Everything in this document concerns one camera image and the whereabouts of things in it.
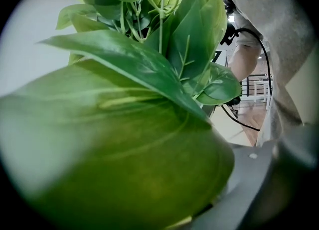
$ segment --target white wall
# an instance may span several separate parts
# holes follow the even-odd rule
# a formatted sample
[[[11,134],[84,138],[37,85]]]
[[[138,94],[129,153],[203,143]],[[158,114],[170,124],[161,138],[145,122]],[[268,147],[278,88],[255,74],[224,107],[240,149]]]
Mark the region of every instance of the white wall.
[[[22,0],[0,37],[0,96],[67,65],[69,52],[36,44],[73,27],[55,30],[58,14],[77,0]]]

